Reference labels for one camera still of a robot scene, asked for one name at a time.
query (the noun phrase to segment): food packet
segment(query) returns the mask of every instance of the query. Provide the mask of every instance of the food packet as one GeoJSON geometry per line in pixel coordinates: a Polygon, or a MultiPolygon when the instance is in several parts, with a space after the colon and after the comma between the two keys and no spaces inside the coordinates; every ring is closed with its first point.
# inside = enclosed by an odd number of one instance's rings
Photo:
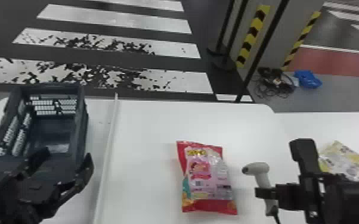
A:
{"type": "Polygon", "coordinates": [[[359,154],[335,141],[322,151],[318,162],[323,172],[343,173],[351,181],[359,181],[359,154]]]}
{"type": "Polygon", "coordinates": [[[222,147],[177,141],[182,182],[182,211],[237,214],[222,147]]]}

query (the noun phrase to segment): black stand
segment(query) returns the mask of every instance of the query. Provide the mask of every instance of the black stand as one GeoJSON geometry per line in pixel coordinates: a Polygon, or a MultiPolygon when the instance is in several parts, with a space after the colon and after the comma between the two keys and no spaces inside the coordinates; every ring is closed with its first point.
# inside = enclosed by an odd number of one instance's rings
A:
{"type": "Polygon", "coordinates": [[[231,12],[234,8],[235,0],[231,0],[228,5],[227,13],[225,14],[224,23],[222,24],[220,35],[218,36],[218,40],[216,44],[209,44],[207,47],[207,51],[211,55],[224,55],[225,51],[222,47],[222,40],[224,39],[225,31],[227,30],[228,22],[230,20],[231,12]]]}
{"type": "Polygon", "coordinates": [[[288,5],[289,0],[281,0],[280,5],[278,6],[278,9],[276,11],[276,14],[274,15],[273,21],[270,24],[270,27],[267,30],[267,33],[263,39],[262,45],[259,48],[258,53],[256,54],[256,57],[247,73],[247,76],[245,80],[243,81],[241,92],[238,94],[237,99],[235,102],[240,102],[241,98],[243,96],[243,93],[245,92],[245,89],[247,89],[247,86],[252,79],[253,74],[255,73],[260,60],[262,59],[262,56],[264,54],[264,51],[267,48],[268,43],[270,42],[271,37],[273,36],[274,31],[276,31],[277,25],[281,20],[281,17],[284,14],[284,11],[288,5]]]}
{"type": "Polygon", "coordinates": [[[230,58],[230,52],[234,45],[235,37],[237,35],[239,25],[241,24],[245,8],[249,0],[243,0],[239,7],[238,15],[234,23],[233,31],[231,32],[230,40],[228,41],[227,50],[222,56],[221,60],[213,60],[213,65],[223,71],[233,71],[236,69],[235,62],[230,58]]]}

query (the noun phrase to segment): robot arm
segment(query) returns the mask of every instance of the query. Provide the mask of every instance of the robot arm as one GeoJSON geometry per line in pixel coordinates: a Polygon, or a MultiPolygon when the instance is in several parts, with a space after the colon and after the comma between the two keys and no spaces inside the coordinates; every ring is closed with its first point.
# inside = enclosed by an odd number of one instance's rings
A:
{"type": "Polygon", "coordinates": [[[289,145],[301,171],[299,184],[277,184],[273,188],[259,185],[255,196],[278,201],[280,209],[304,211],[307,223],[359,223],[359,182],[349,181],[342,174],[322,172],[312,139],[297,139],[289,145]],[[319,184],[324,185],[325,192],[320,191],[319,184]]]}

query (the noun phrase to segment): white barcode scanner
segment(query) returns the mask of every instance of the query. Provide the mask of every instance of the white barcode scanner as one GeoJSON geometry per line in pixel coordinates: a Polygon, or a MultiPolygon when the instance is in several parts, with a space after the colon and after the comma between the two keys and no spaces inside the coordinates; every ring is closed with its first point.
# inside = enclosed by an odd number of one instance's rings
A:
{"type": "MultiPolygon", "coordinates": [[[[270,167],[267,163],[251,163],[242,168],[242,173],[246,175],[254,175],[256,183],[260,188],[270,189],[271,184],[268,179],[268,171],[270,167]]],[[[266,216],[278,215],[278,201],[264,200],[266,203],[266,216]]]]}

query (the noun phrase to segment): blue plastic bag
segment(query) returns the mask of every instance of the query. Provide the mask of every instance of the blue plastic bag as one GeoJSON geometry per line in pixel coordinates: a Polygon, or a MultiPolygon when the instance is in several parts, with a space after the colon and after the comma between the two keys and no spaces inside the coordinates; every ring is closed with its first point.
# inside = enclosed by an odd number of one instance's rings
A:
{"type": "Polygon", "coordinates": [[[299,79],[299,84],[305,88],[315,89],[323,83],[309,70],[297,70],[293,75],[299,79]]]}

